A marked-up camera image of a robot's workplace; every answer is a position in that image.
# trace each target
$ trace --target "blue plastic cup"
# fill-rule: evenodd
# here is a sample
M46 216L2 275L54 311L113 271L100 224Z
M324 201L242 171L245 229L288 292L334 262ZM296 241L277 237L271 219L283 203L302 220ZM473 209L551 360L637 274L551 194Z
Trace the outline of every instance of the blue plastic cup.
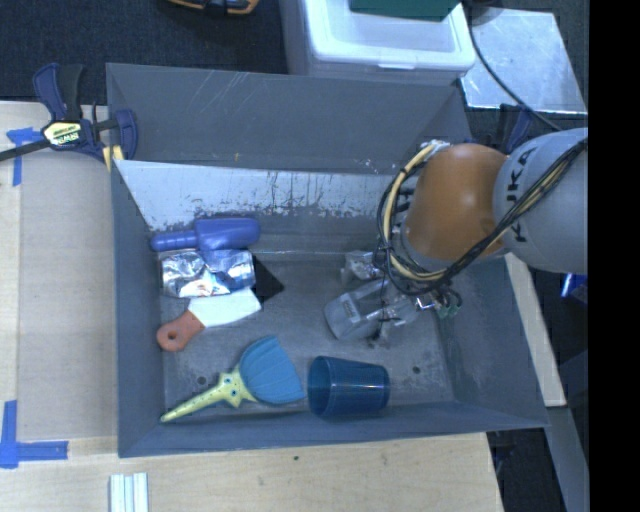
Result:
M377 364L316 357L307 380L311 410L318 416L375 414L389 401L389 374Z

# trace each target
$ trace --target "blue brush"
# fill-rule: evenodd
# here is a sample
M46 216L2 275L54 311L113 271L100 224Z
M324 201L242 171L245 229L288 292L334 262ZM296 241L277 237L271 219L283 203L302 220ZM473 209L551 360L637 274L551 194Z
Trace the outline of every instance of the blue brush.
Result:
M289 356L275 336L250 345L231 373L221 373L218 384L164 414L167 422L192 414L222 400L239 407L242 400L281 405L305 397L302 383Z

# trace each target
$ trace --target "black cable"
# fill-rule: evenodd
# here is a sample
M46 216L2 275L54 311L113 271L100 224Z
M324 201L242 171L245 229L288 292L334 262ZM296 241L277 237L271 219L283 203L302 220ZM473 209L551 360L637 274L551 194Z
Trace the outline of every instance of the black cable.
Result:
M560 126L558 126L553 121L550 121L549 119L547 119L543 115L541 115L538 112L536 112L525 101L523 101L522 98L520 98L515 92L513 92L511 90L511 88L509 88L509 86L507 84L505 84L504 81L491 68L491 66L489 65L489 63L485 59L484 55L480 51L480 48L478 47L478 43L476 41L475 35L473 34L473 17L471 15L471 7L469 5L467 5L467 4L465 4L464 8L465 8L465 13L466 13L466 17L467 17L467 24L469 25L469 36L471 37L471 44L473 45L473 48L475 49L476 54L478 55L478 58L480 59L482 64L484 64L484 67L487 69L487 72L493 77L493 79L498 83L498 85L500 87L502 87L504 92L506 92L509 96L511 96L511 98L513 98L520 106L522 106L522 108L524 108L532 116L534 116L536 119L538 119L542 123L546 124L553 131L556 131L556 132L561 131L562 128L560 128Z
M400 256L395 248L393 247L391 240L388 240L386 238L386 235L384 233L384 226L383 226L383 210L384 210L384 205L389 197L389 194L391 192L391 189L393 188L393 184L396 181L397 177L400 174L404 174L404 178L403 178L403 182L408 180L409 178L415 176L419 171L421 171L424 166L426 165L426 161L420 162L419 164L416 164L413 168L407 170L406 168L403 168L399 171L399 173L396 175L396 178L394 178L391 183L389 183L389 185L387 186L387 188L385 189L385 191L382 193L382 196L380 198L380 202L378 203L378 210L376 213L376 218L377 218L377 223L378 223L378 235L379 235L379 243L376 246L376 249L374 251L374 265L376 265L378 268L380 268L380 270L382 270L388 277L389 277L389 281L398 289L400 290L402 293L404 293L405 295L409 295L409 296L420 296L420 295L424 295L425 293L428 293L428 291L430 290L425 290L423 288L417 288L415 287L415 283L412 283L409 280L404 280L405 281L405 285L403 286L403 284L400 283L400 281L398 280L398 278L396 276L394 276L393 273L393 266L391 265L391 255L393 254L393 256L406 268L410 268L413 272L424 272L425 270L423 268L421 268L415 261L411 260L411 261L407 261L406 259L404 259L402 256ZM396 209L396 205L397 205L397 198L394 199L394 206L392 207L392 212L393 215L395 215L397 213L397 209ZM378 255L380 254L381 251L385 252L385 258L384 258L384 262L383 262L383 266L380 267L378 266L375 261L378 258Z

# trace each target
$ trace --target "white box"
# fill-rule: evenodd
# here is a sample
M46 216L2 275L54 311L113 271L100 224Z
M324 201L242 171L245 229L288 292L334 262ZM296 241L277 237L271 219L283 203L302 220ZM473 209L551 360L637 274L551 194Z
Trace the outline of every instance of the white box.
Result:
M475 63L462 4L442 21L352 12L349 0L280 0L289 73L450 85Z

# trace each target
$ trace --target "aluminum foil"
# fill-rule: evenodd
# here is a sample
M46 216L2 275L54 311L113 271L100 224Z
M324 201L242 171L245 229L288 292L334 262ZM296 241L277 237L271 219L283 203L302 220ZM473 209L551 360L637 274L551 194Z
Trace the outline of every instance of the aluminum foil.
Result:
M226 295L256 282L249 251L180 251L160 257L165 295L178 298Z

